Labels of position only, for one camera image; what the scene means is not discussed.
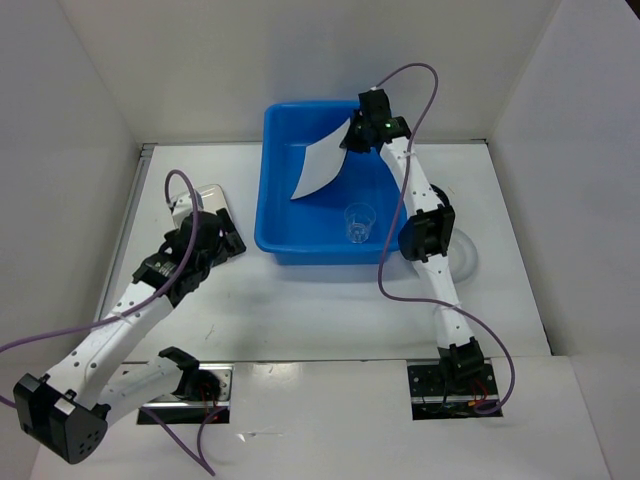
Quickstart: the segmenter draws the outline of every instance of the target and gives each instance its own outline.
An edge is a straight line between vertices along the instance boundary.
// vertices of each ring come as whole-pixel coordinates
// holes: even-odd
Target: white wall
[[[429,61],[422,138],[485,138],[557,0],[60,0],[138,141],[258,140],[264,110]],[[389,84],[414,121],[427,73]]]
[[[540,313],[615,479],[640,469],[640,21],[563,0],[490,141]]]
[[[0,2],[0,45],[4,344],[93,319],[137,153],[56,2]],[[72,343],[21,347],[0,362],[51,363]]]

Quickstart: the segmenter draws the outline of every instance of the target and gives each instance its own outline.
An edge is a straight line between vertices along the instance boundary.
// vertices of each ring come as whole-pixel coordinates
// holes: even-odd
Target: paper sheet
[[[340,173],[347,156],[347,150],[340,148],[340,143],[347,134],[350,123],[351,120],[348,119],[322,140],[307,147],[302,173],[291,200],[317,192]]]

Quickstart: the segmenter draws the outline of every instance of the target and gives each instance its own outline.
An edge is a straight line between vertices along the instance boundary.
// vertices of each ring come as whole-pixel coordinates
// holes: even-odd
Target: white table
[[[506,361],[494,365],[504,392]],[[206,427],[203,450],[220,480],[608,479],[569,360],[516,369],[504,418],[412,421],[403,361],[238,364],[230,423]],[[195,448],[196,425],[174,430]],[[135,414],[78,465],[41,448],[31,476],[141,478],[211,477]]]
[[[459,286],[461,300],[516,355],[518,380],[504,417],[413,421],[403,360],[236,363],[230,423],[207,427],[204,437],[218,478],[609,478],[571,364],[549,354],[486,147],[418,151],[478,247],[479,271]],[[247,253],[217,267],[129,360],[145,361],[169,345],[209,361],[437,357],[429,311],[381,298],[375,266],[281,267],[257,249],[259,164],[259,145],[210,145],[158,147],[144,165],[105,305],[172,228],[162,199],[171,168],[196,184],[223,186]],[[387,278],[391,291],[421,293],[398,255]],[[478,331],[478,337],[488,356],[501,356],[486,335]],[[506,361],[493,363],[504,394]],[[174,429],[195,446],[197,426]],[[210,477],[160,427],[137,426],[132,414],[79,465],[41,448],[31,480],[52,478]]]
[[[512,353],[549,355],[518,246],[485,145],[419,145],[420,163],[456,209],[456,225],[476,243],[480,264],[458,286],[463,306],[495,329]],[[383,298],[376,266],[280,266],[254,242],[261,145],[156,147],[141,175],[137,208],[108,289],[117,301],[141,260],[173,228],[163,184],[172,168],[194,185],[220,184],[247,252],[216,267],[129,357],[148,361],[177,346],[208,361],[305,361],[437,358],[432,308]],[[183,190],[179,181],[173,186]],[[423,295],[417,275],[396,253],[388,289]],[[502,351],[472,325],[486,356]]]

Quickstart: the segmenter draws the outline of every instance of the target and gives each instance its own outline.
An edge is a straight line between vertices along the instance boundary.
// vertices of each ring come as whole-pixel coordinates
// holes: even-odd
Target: purple cable
[[[171,439],[174,442],[176,442],[178,446],[193,459],[194,462],[200,465],[209,475],[211,475],[212,477],[215,477],[216,472],[213,471],[213,468],[211,468],[211,465],[209,465],[209,463],[205,460],[204,455],[202,454],[202,446],[201,446],[202,431],[204,430],[204,426],[208,424],[213,419],[214,416],[216,416],[225,408],[226,407],[217,408],[214,412],[207,415],[204,421],[200,424],[200,429],[198,430],[198,454],[200,455],[199,457],[198,455],[193,453],[193,451],[189,447],[187,447],[182,440],[180,440],[180,437],[178,437],[174,433],[174,431],[171,430],[171,428],[169,428],[169,425],[164,423],[164,421],[158,415],[156,415],[153,410],[150,410],[147,407],[140,407],[140,411],[149,415],[153,419],[153,421],[156,422],[158,425],[160,425],[164,429],[164,431],[167,432],[167,434],[171,437]]]
[[[193,252],[193,247],[196,244],[196,235],[198,232],[198,221],[199,221],[196,192],[195,192],[195,189],[193,188],[193,185],[189,181],[189,178],[181,170],[171,170],[167,174],[167,178],[164,181],[165,200],[167,201],[167,203],[169,203],[170,201],[169,200],[169,182],[171,181],[171,178],[174,175],[178,175],[180,178],[182,178],[184,183],[187,185],[187,190],[189,190],[189,195],[191,195],[191,206],[193,208],[193,225],[191,228],[191,237],[189,237],[189,244],[187,245],[187,250],[185,251],[184,257],[182,257],[182,260],[180,261],[180,264],[176,268],[175,272],[173,272],[173,275],[171,275],[171,277],[165,282],[165,284],[162,285],[162,287],[160,287],[158,290],[156,290],[155,293],[151,295],[149,298],[147,298],[146,300],[122,312],[121,313],[122,317],[127,317],[129,315],[136,313],[137,311],[149,305],[156,298],[159,298],[165,293],[167,293],[167,291],[171,288],[171,286],[175,283],[178,277],[182,274],[182,271],[187,266],[187,262],[189,261],[189,258],[191,257],[191,253]],[[9,342],[6,345],[2,345],[0,347],[0,354],[3,352],[6,352],[7,350],[11,350],[12,348],[19,347],[20,345],[26,345],[28,343],[38,342],[40,340],[46,340],[48,338],[55,338],[55,337],[61,337],[63,335],[70,335],[72,333],[84,332],[84,331],[92,330],[98,327],[104,327],[105,325],[109,325],[110,323],[114,323],[119,320],[122,320],[122,318],[119,316],[109,317],[104,320],[94,322],[90,325],[81,325],[79,327],[63,328],[62,330],[55,330],[49,333],[41,333],[39,335],[33,335],[31,337],[21,338],[19,340],[14,340],[13,342]],[[8,398],[2,395],[0,395],[0,403],[4,403],[6,406],[11,408],[16,408],[16,404],[14,402],[12,402],[11,400],[9,400]]]
[[[200,428],[198,428],[198,437],[196,441],[196,447],[198,448],[198,455],[200,456],[200,460],[202,460],[205,463],[205,465],[209,468],[209,470],[211,470],[211,472],[213,472],[213,469],[209,466],[209,463],[205,460],[204,453],[202,453],[202,432],[204,431],[204,426],[210,423],[215,418],[215,416],[219,414],[221,411],[223,411],[225,408],[227,407],[214,408],[213,412],[211,412],[209,415],[205,417],[205,419],[200,424]]]
[[[438,73],[436,72],[436,70],[431,65],[429,65],[427,63],[408,63],[407,65],[404,65],[404,66],[398,68],[397,70],[394,70],[389,75],[384,77],[375,87],[375,88],[379,88],[380,86],[382,86],[383,83],[385,83],[390,78],[394,77],[397,73],[399,73],[399,72],[401,72],[401,71],[403,71],[403,70],[405,70],[407,68],[410,68],[410,67],[423,67],[423,68],[426,68],[427,70],[429,70],[433,74],[434,84],[433,84],[433,91],[431,93],[431,98],[429,98],[429,102],[427,103],[427,106],[422,111],[422,114],[418,118],[418,121],[416,122],[415,127],[413,127],[413,132],[411,133],[411,137],[409,138],[409,144],[407,146],[407,153],[411,152],[411,147],[413,146],[413,142],[415,140],[418,128],[420,128],[420,125],[422,124],[422,120],[424,120],[424,117],[427,115],[427,112],[431,108],[431,105],[433,104],[433,101],[436,98],[436,94],[438,93],[438,84],[439,84]],[[435,304],[435,305],[441,305],[443,307],[447,307],[447,308],[450,308],[452,310],[455,310],[456,312],[460,313],[461,315],[464,315],[465,317],[467,317],[469,320],[472,320],[476,324],[480,325],[482,328],[484,328],[487,331],[487,333],[489,333],[489,335],[491,335],[491,337],[493,337],[493,339],[496,341],[496,343],[500,346],[500,348],[504,352],[504,356],[507,359],[507,363],[509,364],[509,370],[511,372],[511,379],[510,379],[510,382],[509,382],[509,388],[507,389],[507,393],[504,395],[504,397],[502,398],[501,401],[496,401],[495,404],[493,405],[493,407],[491,407],[491,408],[482,409],[482,408],[479,408],[479,406],[474,407],[474,411],[476,413],[478,413],[480,415],[490,415],[490,414],[495,413],[498,410],[500,410],[500,408],[502,408],[502,406],[505,403],[507,403],[509,398],[511,398],[511,394],[513,393],[513,389],[514,389],[515,384],[516,384],[516,368],[515,368],[515,365],[513,364],[513,358],[511,358],[511,354],[507,350],[507,347],[502,342],[502,340],[500,340],[498,335],[496,335],[496,333],[486,323],[484,323],[482,320],[480,320],[478,317],[476,317],[475,315],[472,315],[471,313],[463,310],[462,308],[460,308],[460,307],[458,307],[456,305],[453,305],[452,303],[448,303],[448,302],[445,302],[445,301],[442,301],[442,300],[438,300],[438,299],[435,299],[435,298],[397,297],[395,295],[391,295],[390,293],[388,293],[384,289],[384,285],[382,284],[382,272],[383,272],[383,269],[384,269],[384,259],[387,256],[387,252],[389,250],[389,245],[391,245],[391,241],[393,240],[393,233],[396,230],[396,225],[398,224],[398,219],[400,218],[400,212],[402,212],[402,206],[404,204],[404,195],[405,195],[405,193],[407,191],[407,184],[409,183],[409,169],[410,169],[410,167],[411,167],[411,155],[407,155],[407,166],[405,168],[404,180],[402,181],[402,188],[400,189],[400,198],[398,198],[398,204],[396,205],[396,211],[393,214],[393,220],[391,221],[391,227],[389,228],[389,233],[387,234],[387,239],[386,239],[386,241],[384,243],[384,248],[382,249],[382,255],[380,256],[380,263],[378,264],[378,288],[380,289],[380,293],[382,293],[382,295],[384,295],[385,297],[387,297],[390,300],[395,300],[397,302],[432,303],[432,304]]]

